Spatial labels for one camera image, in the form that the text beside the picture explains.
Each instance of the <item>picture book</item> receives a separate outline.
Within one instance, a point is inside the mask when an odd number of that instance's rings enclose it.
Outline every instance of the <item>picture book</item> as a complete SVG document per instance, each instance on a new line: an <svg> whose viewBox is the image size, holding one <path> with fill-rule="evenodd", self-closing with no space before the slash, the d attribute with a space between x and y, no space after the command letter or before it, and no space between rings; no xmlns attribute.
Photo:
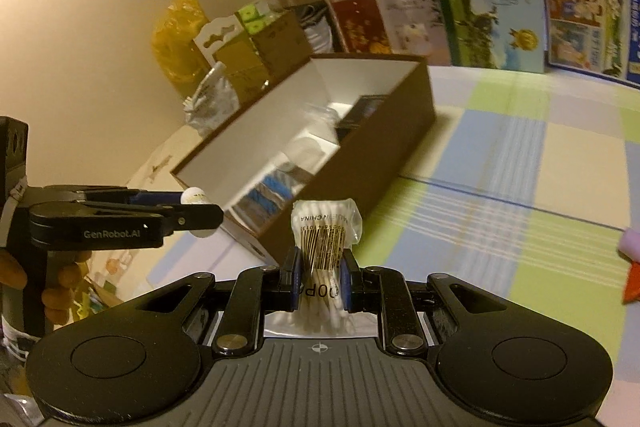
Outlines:
<svg viewBox="0 0 640 427"><path fill-rule="evenodd" d="M423 55L430 65L450 66L440 0L377 0L391 50Z"/></svg>
<svg viewBox="0 0 640 427"><path fill-rule="evenodd" d="M640 0L546 0L549 64L640 87Z"/></svg>
<svg viewBox="0 0 640 427"><path fill-rule="evenodd" d="M544 73L543 0L440 0L455 66Z"/></svg>
<svg viewBox="0 0 640 427"><path fill-rule="evenodd" d="M333 7L348 52L391 53L376 0L337 1Z"/></svg>

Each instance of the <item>white strap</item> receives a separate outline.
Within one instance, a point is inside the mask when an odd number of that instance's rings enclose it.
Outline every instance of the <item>white strap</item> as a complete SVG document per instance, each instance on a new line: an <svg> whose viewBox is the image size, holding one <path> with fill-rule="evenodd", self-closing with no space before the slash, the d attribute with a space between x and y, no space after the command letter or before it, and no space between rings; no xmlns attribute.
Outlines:
<svg viewBox="0 0 640 427"><path fill-rule="evenodd" d="M15 209L18 207L20 201L22 201L26 190L27 176L22 178L9 192L9 198L2 208L2 216L0 216L0 248L6 248L9 229L11 228L11 220L14 219Z"/></svg>

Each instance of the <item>open cardboard box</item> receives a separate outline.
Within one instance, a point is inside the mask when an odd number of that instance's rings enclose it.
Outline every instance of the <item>open cardboard box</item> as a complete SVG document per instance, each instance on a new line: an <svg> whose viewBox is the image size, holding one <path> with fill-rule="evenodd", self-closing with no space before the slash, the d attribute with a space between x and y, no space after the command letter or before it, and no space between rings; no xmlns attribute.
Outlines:
<svg viewBox="0 0 640 427"><path fill-rule="evenodd" d="M372 94L388 97L340 147L319 140L324 161L296 195L353 198L366 217L435 121L427 62L420 57L312 56L203 140L172 173L227 210L274 168L292 140L306 134L307 103L335 107L343 116L359 97ZM259 233L230 218L223 227L258 256L281 263L294 243L291 207L292 201Z"/></svg>

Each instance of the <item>red object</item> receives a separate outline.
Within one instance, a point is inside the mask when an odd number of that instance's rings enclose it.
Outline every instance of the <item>red object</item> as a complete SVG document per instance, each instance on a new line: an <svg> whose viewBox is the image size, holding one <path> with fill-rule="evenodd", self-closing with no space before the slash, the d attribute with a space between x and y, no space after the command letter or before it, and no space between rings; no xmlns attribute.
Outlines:
<svg viewBox="0 0 640 427"><path fill-rule="evenodd" d="M629 277L626 279L625 304L640 299L640 263L632 263Z"/></svg>

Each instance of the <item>table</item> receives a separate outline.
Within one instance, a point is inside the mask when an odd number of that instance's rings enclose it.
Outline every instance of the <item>table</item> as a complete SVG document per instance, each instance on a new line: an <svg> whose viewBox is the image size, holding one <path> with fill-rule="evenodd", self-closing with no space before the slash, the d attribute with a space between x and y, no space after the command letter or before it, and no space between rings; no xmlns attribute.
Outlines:
<svg viewBox="0 0 640 427"><path fill-rule="evenodd" d="M431 77L437 124L365 223L360 265L447 272L585 331L615 368L599 419L640 427L640 303L622 305L629 263L616 253L622 229L640 230L640 91L561 71ZM185 133L182 148L196 139ZM177 188L164 180L142 186ZM117 292L259 264L224 232L177 235L133 255Z"/></svg>

